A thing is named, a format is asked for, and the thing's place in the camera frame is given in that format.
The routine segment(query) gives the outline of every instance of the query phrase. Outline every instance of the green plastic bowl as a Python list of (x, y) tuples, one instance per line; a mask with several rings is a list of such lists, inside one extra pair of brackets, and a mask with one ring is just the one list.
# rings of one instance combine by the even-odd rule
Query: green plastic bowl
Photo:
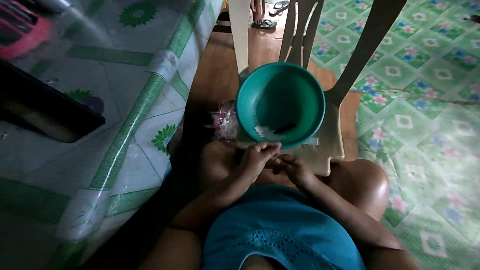
[[(274, 62), (248, 75), (237, 93), (236, 106), (240, 126), (250, 139), (279, 141), (285, 149), (303, 144), (317, 132), (325, 115), (325, 96), (310, 72), (292, 63)], [(273, 134), (286, 126), (292, 128)]]

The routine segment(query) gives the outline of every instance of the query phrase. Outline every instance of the plastic chair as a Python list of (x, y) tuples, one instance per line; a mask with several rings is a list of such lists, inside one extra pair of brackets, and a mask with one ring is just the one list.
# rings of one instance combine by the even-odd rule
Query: plastic chair
[[(407, 0), (373, 1), (367, 22), (349, 62), (334, 87), (325, 91), (325, 117), (316, 133), (319, 144), (304, 144), (283, 150), (283, 153), (300, 156), (315, 174), (321, 176), (330, 174), (330, 161), (343, 160), (345, 153), (340, 127), (340, 105), (406, 2)], [(298, 14), (294, 8), (296, 4), (298, 5)], [(324, 1), (317, 0), (290, 0), (278, 61), (286, 60), (307, 69), (323, 4)], [(228, 1), (240, 83), (248, 75), (249, 5), (250, 0)], [(301, 35), (294, 35), (295, 22), (297, 23), (296, 33), (301, 33)], [(239, 129), (237, 147), (245, 148), (252, 143)]]

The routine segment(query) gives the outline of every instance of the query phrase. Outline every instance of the teal blue garment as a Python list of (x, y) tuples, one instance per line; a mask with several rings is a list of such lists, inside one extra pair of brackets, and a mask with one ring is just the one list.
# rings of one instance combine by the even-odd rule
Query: teal blue garment
[(250, 188), (212, 224), (202, 269), (238, 270), (249, 255), (258, 254), (288, 270), (364, 270), (347, 231), (310, 203), (286, 186)]

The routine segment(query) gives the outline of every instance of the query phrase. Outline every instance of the hand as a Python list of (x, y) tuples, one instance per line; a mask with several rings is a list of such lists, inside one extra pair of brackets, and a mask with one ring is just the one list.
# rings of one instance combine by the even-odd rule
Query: hand
[(243, 154), (239, 174), (255, 182), (265, 167), (265, 163), (280, 153), (281, 143), (260, 142), (251, 145)]
[(310, 168), (296, 156), (280, 155), (274, 160), (274, 164), (274, 173), (284, 171), (296, 186), (305, 186), (318, 181)]

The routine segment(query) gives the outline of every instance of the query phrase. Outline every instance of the green patterned floor mat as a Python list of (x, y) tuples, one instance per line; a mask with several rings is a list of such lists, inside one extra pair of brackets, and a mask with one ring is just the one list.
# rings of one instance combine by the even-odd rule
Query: green patterned floor mat
[[(327, 0), (311, 59), (343, 72), (372, 1)], [(423, 269), (480, 269), (479, 0), (409, 0), (352, 91), (360, 158), (391, 190), (382, 223)]]

